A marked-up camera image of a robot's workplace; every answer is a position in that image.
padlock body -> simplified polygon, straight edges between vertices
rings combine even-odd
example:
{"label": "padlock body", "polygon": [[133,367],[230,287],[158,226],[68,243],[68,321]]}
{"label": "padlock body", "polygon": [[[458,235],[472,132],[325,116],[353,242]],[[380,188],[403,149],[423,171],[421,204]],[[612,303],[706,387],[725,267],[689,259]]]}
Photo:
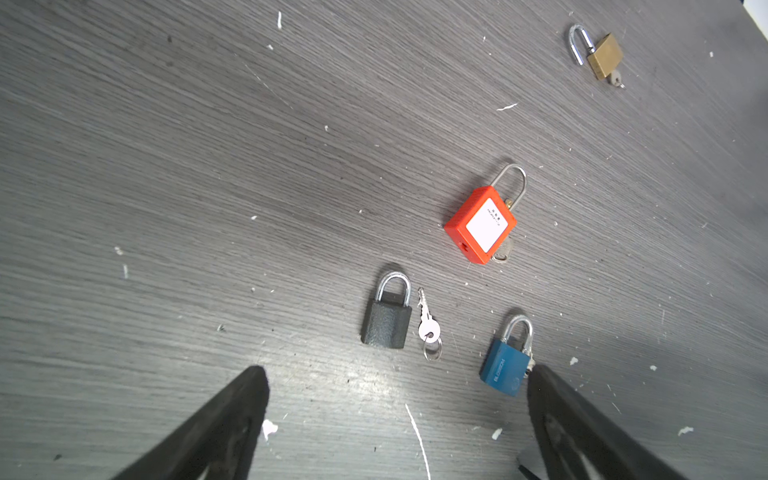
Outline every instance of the padlock body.
{"label": "padlock body", "polygon": [[410,306],[373,300],[368,318],[362,326],[362,342],[388,349],[401,349],[406,345],[411,311]]}
{"label": "padlock body", "polygon": [[476,188],[445,232],[470,262],[485,265],[518,221],[494,187]]}
{"label": "padlock body", "polygon": [[499,392],[515,396],[530,361],[531,357],[496,339],[480,372],[480,378]]}
{"label": "padlock body", "polygon": [[594,53],[587,57],[587,61],[592,67],[594,76],[598,80],[602,80],[613,70],[616,70],[622,58],[624,58],[624,53],[621,52],[619,42],[616,41],[614,34],[609,33],[598,42],[594,48]]}

paper scrap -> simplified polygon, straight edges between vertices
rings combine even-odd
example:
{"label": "paper scrap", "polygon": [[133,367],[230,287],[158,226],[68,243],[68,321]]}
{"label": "paper scrap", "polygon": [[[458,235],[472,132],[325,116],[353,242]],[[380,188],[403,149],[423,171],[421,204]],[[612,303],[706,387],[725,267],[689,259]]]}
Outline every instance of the paper scrap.
{"label": "paper scrap", "polygon": [[278,426],[272,423],[269,419],[264,419],[264,423],[261,424],[261,432],[264,434],[264,439],[269,440],[270,435],[277,432]]}

black padlock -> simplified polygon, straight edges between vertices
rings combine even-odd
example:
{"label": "black padlock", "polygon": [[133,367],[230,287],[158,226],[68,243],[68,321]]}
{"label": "black padlock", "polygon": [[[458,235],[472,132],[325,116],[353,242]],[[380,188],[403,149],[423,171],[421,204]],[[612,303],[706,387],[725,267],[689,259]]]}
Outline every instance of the black padlock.
{"label": "black padlock", "polygon": [[[402,299],[402,305],[383,302],[384,287],[387,282],[399,278],[406,285],[406,292]],[[406,345],[408,325],[411,323],[411,281],[403,272],[389,272],[379,282],[376,297],[373,299],[369,315],[362,326],[360,338],[363,343],[374,346],[383,346],[388,349],[401,349]]]}

brass padlock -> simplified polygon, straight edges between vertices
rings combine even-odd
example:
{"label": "brass padlock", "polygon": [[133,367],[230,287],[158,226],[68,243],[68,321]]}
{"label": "brass padlock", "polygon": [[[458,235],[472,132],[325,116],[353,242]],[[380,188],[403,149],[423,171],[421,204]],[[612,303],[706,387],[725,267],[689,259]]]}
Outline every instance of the brass padlock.
{"label": "brass padlock", "polygon": [[598,80],[603,80],[608,75],[611,75],[611,84],[616,87],[624,88],[624,84],[621,83],[621,76],[618,73],[618,70],[616,70],[621,59],[624,58],[624,54],[621,52],[621,48],[619,47],[619,43],[616,41],[614,34],[609,33],[608,35],[605,35],[597,45],[594,45],[583,26],[579,24],[573,25],[568,32],[568,41],[571,43],[571,51],[579,65],[583,65],[584,60],[581,59],[581,54],[576,48],[575,37],[577,31],[581,34],[581,38],[587,45],[587,61],[589,62],[589,66],[592,67],[594,76],[597,77]]}

blue padlock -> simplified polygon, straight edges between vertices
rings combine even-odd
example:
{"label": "blue padlock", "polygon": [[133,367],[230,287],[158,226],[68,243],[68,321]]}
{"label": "blue padlock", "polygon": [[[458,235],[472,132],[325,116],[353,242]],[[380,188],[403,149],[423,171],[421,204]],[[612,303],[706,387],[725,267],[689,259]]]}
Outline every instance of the blue padlock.
{"label": "blue padlock", "polygon": [[[515,325],[523,322],[528,327],[528,336],[523,344],[522,352],[515,350],[507,342]],[[485,360],[485,366],[480,372],[480,378],[499,392],[515,396],[518,394],[523,378],[528,376],[529,366],[533,368],[533,325],[525,315],[518,314],[512,317],[504,329],[501,339],[496,339],[491,347],[491,352]]]}

